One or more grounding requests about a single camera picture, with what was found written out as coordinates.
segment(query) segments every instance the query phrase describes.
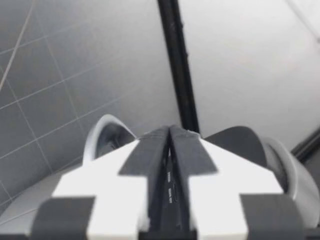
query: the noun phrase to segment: white panel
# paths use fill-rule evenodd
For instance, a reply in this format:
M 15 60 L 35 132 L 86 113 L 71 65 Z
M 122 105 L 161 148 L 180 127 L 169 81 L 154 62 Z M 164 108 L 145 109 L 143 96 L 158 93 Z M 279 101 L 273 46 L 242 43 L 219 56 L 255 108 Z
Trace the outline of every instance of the white panel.
M 290 149 L 318 127 L 319 45 L 285 0 L 179 5 L 203 136 L 245 125 Z
M 283 194 L 266 168 L 200 140 L 217 172 L 189 178 L 190 209 L 200 240 L 245 240 L 248 226 L 240 194 Z
M 138 143 L 129 143 L 60 179 L 54 197 L 95 197 L 88 239 L 133 240 L 148 227 L 147 179 L 118 175 Z

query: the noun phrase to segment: black metal frame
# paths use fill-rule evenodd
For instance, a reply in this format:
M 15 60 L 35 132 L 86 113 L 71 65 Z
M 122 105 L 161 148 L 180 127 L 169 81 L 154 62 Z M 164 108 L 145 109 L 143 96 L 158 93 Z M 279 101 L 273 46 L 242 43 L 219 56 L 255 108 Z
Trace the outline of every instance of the black metal frame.
M 199 132 L 178 0 L 158 0 L 182 127 Z
M 303 142 L 299 143 L 291 152 L 300 162 L 305 163 L 319 148 L 320 128 L 307 137 Z

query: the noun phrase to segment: gray tiled wall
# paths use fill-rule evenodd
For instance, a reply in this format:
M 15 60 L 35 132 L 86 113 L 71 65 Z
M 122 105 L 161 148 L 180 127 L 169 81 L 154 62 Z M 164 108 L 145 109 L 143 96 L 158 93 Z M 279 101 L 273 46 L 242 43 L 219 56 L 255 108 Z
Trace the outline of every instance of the gray tiled wall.
M 0 69 L 32 0 L 0 1 Z M 0 92 L 0 214 L 81 162 L 104 114 L 140 135 L 180 124 L 156 0 L 40 0 Z

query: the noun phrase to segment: gray wall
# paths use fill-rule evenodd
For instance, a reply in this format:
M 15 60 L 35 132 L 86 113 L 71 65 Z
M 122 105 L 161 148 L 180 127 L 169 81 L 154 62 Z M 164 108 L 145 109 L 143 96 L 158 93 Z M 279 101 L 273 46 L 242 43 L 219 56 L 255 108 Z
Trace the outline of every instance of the gray wall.
M 293 1 L 320 32 L 319 1 Z M 179 5 L 203 136 L 245 125 L 291 149 L 319 127 L 319 44 L 286 0 Z
M 30 0 L 0 1 L 4 70 Z M 180 125 L 156 0 L 39 0 L 0 92 L 0 213 L 81 161 L 104 114 L 137 135 Z

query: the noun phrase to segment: tile grout line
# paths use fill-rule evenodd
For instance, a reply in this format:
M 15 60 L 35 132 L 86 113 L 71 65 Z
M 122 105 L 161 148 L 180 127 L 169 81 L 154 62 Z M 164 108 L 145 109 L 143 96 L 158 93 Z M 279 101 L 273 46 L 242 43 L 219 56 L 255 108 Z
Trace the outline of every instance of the tile grout line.
M 98 63 L 97 65 L 94 65 L 94 66 L 92 66 L 92 67 L 89 67 L 89 68 L 87 68 L 86 70 L 83 70 L 83 71 L 78 72 L 78 73 L 76 73 L 76 74 L 74 74 L 74 75 L 71 75 L 71 76 L 69 76 L 69 77 L 67 77 L 67 78 L 65 78 L 65 79 L 63 79 L 63 80 L 59 80 L 59 81 L 57 81 L 57 82 L 55 82 L 55 83 L 53 83 L 53 84 L 51 84 L 51 85 L 49 85 L 49 86 L 46 86 L 46 87 L 44 87 L 44 88 L 42 88 L 42 89 L 39 89 L 39 90 L 37 90 L 37 91 L 35 91 L 35 92 L 33 92 L 33 93 L 30 93 L 30 94 L 27 95 L 27 96 L 23 96 L 23 97 L 19 98 L 18 100 L 21 101 L 21 100 L 27 99 L 27 98 L 35 95 L 35 94 L 41 93 L 41 92 L 44 91 L 44 90 L 47 90 L 47 89 L 49 89 L 49 88 L 51 88 L 51 87 L 54 87 L 54 86 L 56 86 L 56 85 L 58 85 L 58 84 L 61 84 L 63 81 L 67 81 L 67 80 L 69 80 L 69 79 L 72 79 L 72 78 L 75 78 L 75 77 L 77 77 L 77 76 L 80 76 L 81 74 L 85 74 L 86 72 L 89 72 L 89 71 L 91 71 L 91 70 L 94 70 L 95 68 L 98 68 L 98 67 L 99 67 L 100 65 L 102 65 L 104 62 L 105 62 L 105 61 L 102 61 L 102 62 Z M 15 100 L 15 101 L 13 101 L 13 102 L 11 102 L 11 103 L 8 103 L 7 105 L 4 105 L 4 106 L 0 107 L 0 110 L 3 109 L 3 108 L 5 108 L 5 107 L 7 107 L 7 106 L 9 106 L 9 105 L 11 105 L 11 104 L 14 104 L 14 103 L 16 103 L 16 102 L 17 102 L 17 101 Z
M 101 105 L 101 106 L 99 106 L 99 107 L 97 107 L 97 108 L 95 108 L 95 109 L 93 109 L 93 110 L 91 110 L 91 111 L 89 111 L 89 112 L 81 115 L 81 116 L 79 117 L 79 119 L 82 119 L 82 118 L 84 118 L 85 116 L 88 116 L 88 115 L 90 115 L 90 114 L 92 114 L 92 113 L 94 113 L 94 112 L 96 112 L 96 111 L 98 111 L 98 110 L 100 110 L 100 109 L 102 109 L 102 108 L 110 105 L 110 104 L 113 104 L 114 102 L 116 102 L 116 101 L 118 101 L 118 100 L 121 100 L 122 98 L 125 98 L 127 95 L 129 95 L 130 93 L 132 93 L 132 92 L 134 92 L 134 91 L 135 91 L 135 90 L 129 91 L 129 92 L 125 93 L 124 95 L 122 95 L 121 97 L 117 97 L 117 98 L 115 98 L 115 99 L 113 99 L 113 100 L 111 100 L 111 101 L 108 101 L 108 102 L 104 103 L 103 105 Z M 16 149 L 14 149 L 14 150 L 6 153 L 5 155 L 0 156 L 0 160 L 1 160 L 2 158 L 4 158 L 4 157 L 6 157 L 6 156 L 8 156 L 8 155 L 10 155 L 10 154 L 12 154 L 12 153 L 14 153 L 15 151 L 18 151 L 19 149 L 21 149 L 21 148 L 23 148 L 23 147 L 26 147 L 27 145 L 32 144 L 33 142 L 35 142 L 35 141 L 37 141 L 37 140 L 39 140 L 39 139 L 41 139 L 41 138 L 43 138 L 43 137 L 45 137 L 45 136 L 47 136 L 47 135 L 49 135 L 49 134 L 52 134 L 52 133 L 54 133 L 55 131 L 57 131 L 57 130 L 59 130 L 59 129 L 61 129 L 61 128 L 65 127 L 65 126 L 67 126 L 68 124 L 71 124 L 71 123 L 73 123 L 73 122 L 75 122 L 75 121 L 76 121 L 76 119 L 73 119 L 73 120 L 71 120 L 71 121 L 69 121 L 69 122 L 67 122 L 67 123 L 65 123 L 65 124 L 63 124 L 63 125 L 55 128 L 55 129 L 53 129 L 53 130 L 51 130 L 51 131 L 49 131 L 49 132 L 47 132 L 47 133 L 45 133 L 45 134 L 43 134 L 43 135 L 35 138 L 35 139 L 27 142 L 26 144 L 23 144 L 23 145 L 17 147 Z
M 10 198 L 8 199 L 8 200 L 5 200 L 5 201 L 3 201 L 2 203 L 0 203 L 0 207 L 2 206 L 2 205 L 4 205 L 4 204 L 7 204 L 8 202 L 13 202 L 13 200 L 11 200 Z
M 22 38 L 23 38 L 23 36 L 24 36 L 25 30 L 26 30 L 27 25 L 28 25 L 28 23 L 29 23 L 29 19 L 30 19 L 31 15 L 32 15 L 32 12 L 33 12 L 33 10 L 34 10 L 35 2 L 36 2 L 36 0 L 32 0 L 32 1 L 31 1 L 30 9 L 29 9 L 28 14 L 27 14 L 27 16 L 26 16 L 26 18 L 25 18 L 25 21 L 24 21 L 24 23 L 23 23 L 22 29 L 21 29 L 21 31 L 20 31 L 20 33 L 19 33 L 19 35 L 18 35 L 18 38 L 17 38 L 16 43 L 15 43 L 15 45 L 14 45 L 14 48 L 13 48 L 13 51 L 12 51 L 11 56 L 10 56 L 10 58 L 9 58 L 9 61 L 8 61 L 8 63 L 7 63 L 7 66 L 6 66 L 6 68 L 5 68 L 4 71 L 3 71 L 3 69 L 2 69 L 2 72 L 3 72 L 3 73 L 2 73 L 1 80 L 0 80 L 0 91 L 1 91 L 1 89 L 3 88 L 3 86 L 4 86 L 4 83 L 5 83 L 5 80 L 6 80 L 6 78 L 7 78 L 7 75 L 8 75 L 8 73 L 9 73 L 9 71 L 10 71 L 10 69 L 11 69 L 11 66 L 12 66 L 12 63 L 13 63 L 15 57 L 16 57 L 16 54 L 17 54 L 19 45 L 20 45 L 20 43 L 21 43 L 21 40 L 22 40 Z
M 29 94 L 29 95 L 27 95 L 27 96 L 21 97 L 20 99 L 18 99 L 18 101 L 27 99 L 27 98 L 35 95 L 35 94 L 41 93 L 42 91 L 45 91 L 45 90 L 47 90 L 47 89 L 49 89 L 49 88 L 51 88 L 51 87 L 54 87 L 54 86 L 56 86 L 56 85 L 58 85 L 58 84 L 61 84 L 62 82 L 63 82 L 62 80 L 57 81 L 57 82 L 55 82 L 55 83 L 53 83 L 53 84 L 51 84 L 51 85 L 49 85 L 49 86 L 46 86 L 46 87 L 44 87 L 44 88 L 42 88 L 42 89 L 40 89 L 40 90 L 35 91 L 35 92 L 33 92 L 33 93 L 31 93 L 31 94 Z
M 56 171 L 54 171 L 54 174 L 62 171 L 65 167 L 68 167 L 70 165 L 72 165 L 72 163 L 74 163 L 75 161 L 77 161 L 78 159 L 82 158 L 82 155 L 77 156 L 76 158 L 74 158 L 73 160 L 71 160 L 70 162 L 68 162 L 66 165 L 60 167 L 59 169 L 57 169 Z
M 29 213 L 37 210 L 37 209 L 38 209 L 38 208 L 29 209 L 29 210 L 27 210 L 27 211 L 25 211 L 25 212 L 23 212 L 23 213 L 20 213 L 19 215 L 16 215 L 16 216 L 11 217 L 11 218 L 9 218 L 9 219 L 7 219 L 7 220 L 5 220 L 5 221 L 2 221 L 2 222 L 0 222 L 0 226 L 3 225 L 3 224 L 5 224 L 5 223 L 11 222 L 12 220 L 15 220 L 15 219 L 17 219 L 17 218 L 20 218 L 20 217 L 22 217 L 23 215 L 29 214 Z
M 49 177 L 53 176 L 54 174 L 57 174 L 58 172 L 62 171 L 63 168 L 71 165 L 73 162 L 75 162 L 76 160 L 78 160 L 78 159 L 81 158 L 82 156 L 83 156 L 83 155 L 80 155 L 80 156 L 77 156 L 76 158 L 72 159 L 69 163 L 67 163 L 67 164 L 64 165 L 63 167 L 59 168 L 58 170 L 54 171 L 51 175 L 47 176 L 47 178 L 49 178 Z M 34 186 L 34 185 L 31 185 L 31 186 L 29 186 L 27 189 L 22 190 L 21 192 L 19 192 L 19 193 L 17 193 L 16 195 L 12 196 L 12 198 L 14 199 L 14 198 L 18 197 L 19 195 L 21 195 L 21 194 L 23 194 L 24 192 L 28 191 L 29 188 L 32 188 L 32 186 Z
M 9 200 L 12 202 L 12 197 L 10 196 L 8 190 L 6 189 L 5 185 L 3 184 L 3 182 L 2 182 L 1 180 L 0 180 L 0 185 L 3 187 L 5 193 L 9 196 Z
M 31 128 L 31 125 L 30 125 L 30 123 L 29 123 L 29 121 L 28 121 L 28 119 L 27 119 L 24 111 L 22 110 L 22 107 L 21 107 L 21 105 L 20 105 L 20 102 L 19 102 L 19 100 L 17 100 L 17 96 L 16 96 L 14 90 L 12 89 L 10 83 L 9 83 L 9 82 L 7 82 L 7 83 L 8 83 L 9 88 L 10 88 L 11 91 L 12 91 L 13 97 L 14 97 L 15 100 L 16 100 L 16 103 L 17 103 L 17 105 L 18 105 L 18 107 L 19 107 L 19 109 L 20 109 L 20 111 L 21 111 L 21 113 L 22 113 L 22 116 L 23 116 L 25 122 L 26 122 L 26 124 L 28 125 L 28 127 L 29 127 L 29 129 L 30 129 L 30 131 L 31 131 L 31 133 L 32 133 L 32 135 L 33 135 L 33 138 L 34 138 L 36 144 L 38 145 L 38 147 L 39 147 L 39 149 L 40 149 L 40 152 L 41 152 L 41 154 L 42 154 L 42 156 L 43 156 L 43 158 L 44 158 L 44 161 L 45 161 L 45 163 L 47 164 L 47 166 L 49 167 L 50 172 L 52 173 L 53 170 L 52 170 L 52 168 L 51 168 L 51 166 L 50 166 L 50 164 L 49 164 L 49 161 L 48 161 L 48 159 L 47 159 L 44 151 L 42 150 L 42 148 L 41 148 L 41 146 L 40 146 L 40 144 L 39 144 L 39 142 L 38 142 L 38 139 L 37 139 L 37 137 L 36 137 L 36 135 L 35 135 L 34 130 Z
M 45 134 L 43 134 L 43 135 L 41 135 L 41 136 L 39 136 L 39 137 L 37 137 L 37 140 L 38 140 L 38 139 L 42 139 L 42 138 L 44 138 L 45 136 L 47 136 L 47 135 L 49 135 L 49 134 L 52 134 L 52 133 L 54 133 L 55 131 L 58 131 L 59 129 L 62 129 L 62 128 L 64 128 L 65 126 L 67 126 L 67 125 L 69 125 L 69 124 L 72 124 L 72 123 L 74 123 L 74 122 L 76 122 L 76 121 L 77 121 L 77 119 L 72 119 L 71 121 L 68 121 L 68 122 L 66 122 L 65 124 L 63 124 L 63 125 L 55 128 L 55 129 L 53 129 L 53 130 L 51 130 L 51 131 L 49 131 L 49 132 L 47 132 L 47 133 L 45 133 Z
M 14 152 L 16 152 L 16 151 L 18 151 L 18 150 L 20 150 L 20 149 L 22 149 L 22 148 L 24 148 L 24 147 L 26 147 L 26 146 L 34 143 L 35 141 L 36 141 L 36 140 L 33 139 L 33 140 L 27 142 L 26 144 L 23 144 L 23 145 L 17 147 L 16 149 L 14 149 L 14 150 L 12 150 L 12 151 L 10 151 L 10 152 L 7 152 L 5 155 L 0 156 L 0 160 L 3 159 L 3 158 L 5 158 L 6 156 L 8 156 L 8 155 L 10 155 L 10 154 L 13 154 Z
M 54 85 L 57 85 L 57 84 L 59 84 L 59 83 L 54 83 L 53 85 L 48 86 L 48 87 L 46 87 L 45 89 L 48 89 L 48 88 L 50 88 L 50 87 L 52 87 L 52 86 L 54 86 Z M 14 95 L 14 92 L 13 92 L 12 87 L 9 86 L 9 88 L 10 88 L 10 90 L 11 90 L 11 92 L 12 92 L 12 95 Z M 85 116 L 88 116 L 88 115 L 90 115 L 90 114 L 92 114 L 92 113 L 94 113 L 94 112 L 96 112 L 96 111 L 98 111 L 98 110 L 100 110 L 100 109 L 102 109 L 102 108 L 110 105 L 110 104 L 113 104 L 114 102 L 117 102 L 117 101 L 125 98 L 126 96 L 128 96 L 128 95 L 131 94 L 131 93 L 133 93 L 133 92 L 136 91 L 137 89 L 136 89 L 136 88 L 131 89 L 130 91 L 124 93 L 123 95 L 121 95 L 121 96 L 119 96 L 119 97 L 117 97 L 117 98 L 115 98 L 115 99 L 113 99 L 113 100 L 111 100 L 111 101 L 108 101 L 108 102 L 102 104 L 101 106 L 99 106 L 99 107 L 97 107 L 97 108 L 95 108 L 95 109 L 93 109 L 93 110 L 90 110 L 89 112 L 87 112 L 87 113 L 85 113 L 85 114 L 80 115 L 80 116 L 78 117 L 78 119 L 80 120 L 80 119 L 84 118 Z M 16 96 L 14 95 L 15 101 L 12 102 L 12 103 L 9 103 L 9 104 L 7 104 L 7 105 L 5 105 L 5 106 L 3 106 L 3 107 L 0 107 L 0 110 L 2 110 L 2 109 L 5 108 L 5 107 L 9 107 L 10 105 L 12 105 L 12 104 L 14 104 L 14 103 L 18 103 L 18 101 L 23 100 L 23 99 L 26 99 L 27 97 L 29 97 L 29 95 L 28 95 L 28 96 L 25 96 L 25 97 L 23 97 L 23 98 L 21 98 L 21 99 L 19 99 L 19 100 L 17 100 Z M 12 151 L 4 154 L 3 156 L 0 156 L 0 160 L 1 160 L 2 158 L 4 158 L 4 157 L 6 157 L 6 156 L 8 156 L 8 155 L 10 155 L 10 154 L 12 154 L 12 153 L 14 153 L 14 152 L 17 151 L 17 150 L 19 150 L 19 149 L 21 149 L 21 148 L 23 148 L 23 147 L 25 147 L 25 146 L 27 146 L 27 145 L 35 142 L 35 141 L 38 141 L 38 139 L 41 139 L 41 138 L 43 138 L 43 137 L 45 137 L 45 136 L 47 136 L 47 135 L 49 135 L 49 134 L 51 134 L 51 133 L 53 133 L 53 132 L 55 132 L 55 131 L 57 131 L 57 130 L 63 128 L 63 127 L 65 127 L 66 125 L 71 124 L 71 123 L 77 121 L 78 119 L 73 119 L 73 120 L 71 120 L 71 121 L 69 121 L 69 122 L 67 122 L 67 123 L 65 123 L 65 124 L 63 124 L 63 125 L 55 128 L 55 129 L 47 132 L 47 133 L 39 136 L 39 137 L 35 137 L 35 138 L 34 138 L 33 140 L 31 140 L 30 142 L 27 142 L 27 143 L 25 143 L 25 144 L 17 147 L 16 149 L 14 149 L 14 150 L 12 150 Z
M 6 108 L 6 107 L 9 107 L 9 106 L 12 105 L 12 104 L 15 104 L 16 102 L 17 102 L 17 101 L 14 100 L 13 102 L 10 102 L 10 103 L 8 103 L 7 105 L 4 105 L 4 106 L 0 107 L 0 111 L 1 111 L 1 109 L 4 109 L 4 108 Z
M 90 18 L 90 19 L 86 19 L 86 20 L 84 20 L 84 21 L 82 21 L 82 22 L 80 22 L 80 23 L 74 23 L 74 24 L 71 24 L 71 25 L 69 25 L 69 26 L 67 26 L 67 27 L 63 27 L 63 28 L 61 28 L 60 30 L 54 31 L 54 32 L 52 32 L 52 33 L 50 33 L 50 34 L 43 34 L 43 31 L 41 31 L 41 32 L 42 32 L 42 36 L 41 36 L 41 37 L 32 39 L 32 40 L 30 40 L 30 41 L 26 41 L 26 42 L 24 42 L 24 43 L 21 43 L 21 44 L 18 46 L 18 48 L 24 47 L 24 46 L 29 45 L 29 44 L 32 44 L 32 43 L 34 43 L 34 42 L 36 42 L 36 41 L 39 41 L 39 40 L 42 40 L 42 39 L 44 39 L 44 38 L 48 38 L 48 37 L 51 37 L 51 36 L 55 36 L 55 35 L 64 33 L 64 32 L 66 32 L 66 31 L 68 31 L 68 30 L 72 30 L 72 29 L 78 28 L 78 27 L 80 27 L 81 25 L 85 25 L 85 24 L 88 24 L 88 23 L 90 23 L 90 22 L 95 22 L 95 21 L 100 21 L 100 20 L 101 20 L 100 17 L 98 17 L 98 18 L 93 17 L 93 18 Z M 0 52 L 0 55 L 6 54 L 6 53 L 12 51 L 13 49 L 14 49 L 14 47 L 11 47 L 11 48 L 9 48 L 9 49 L 3 50 L 3 51 Z
M 35 18 L 36 18 L 36 20 L 37 20 L 37 22 L 38 22 L 38 24 L 39 24 L 40 30 L 41 30 L 42 34 L 44 34 L 44 28 L 43 28 L 43 25 L 42 25 L 39 17 L 38 17 L 37 12 L 35 12 L 34 14 L 35 14 Z M 51 57 L 52 57 L 52 60 L 53 60 L 53 62 L 54 62 L 55 68 L 56 68 L 56 70 L 58 71 L 58 73 L 59 73 L 59 75 L 60 75 L 60 79 L 61 79 L 62 82 L 63 82 L 63 86 L 64 86 L 64 89 L 65 89 L 65 91 L 66 91 L 66 94 L 68 95 L 69 102 L 70 102 L 70 104 L 71 104 L 71 107 L 72 107 L 73 113 L 74 113 L 74 115 L 75 115 L 75 118 L 76 118 L 76 120 L 78 121 L 78 120 L 79 120 L 79 115 L 78 115 L 78 113 L 77 113 L 77 110 L 76 110 L 74 101 L 73 101 L 73 99 L 72 99 L 72 97 L 71 97 L 71 95 L 70 95 L 70 91 L 69 91 L 69 89 L 68 89 L 68 86 L 67 86 L 67 84 L 66 84 L 66 82 L 65 82 L 65 78 L 64 78 L 64 76 L 63 76 L 63 74 L 62 74 L 62 71 L 61 71 L 61 69 L 60 69 L 60 67 L 59 67 L 58 61 L 57 61 L 57 59 L 56 59 L 56 57 L 55 57 L 55 55 L 54 55 L 54 53 L 53 53 L 53 51 L 52 51 L 52 49 L 51 49 L 50 43 L 49 43 L 48 38 L 47 38 L 46 36 L 44 37 L 44 40 L 45 40 L 46 46 L 47 46 L 47 48 L 48 48 L 48 50 L 49 50 L 49 53 L 50 53 L 50 55 L 51 55 Z M 84 138 L 85 138 L 85 133 L 84 133 L 84 129 L 82 128 L 82 126 L 81 126 L 80 123 L 79 123 L 79 127 L 80 127 L 80 131 L 81 131 L 82 139 L 84 140 Z

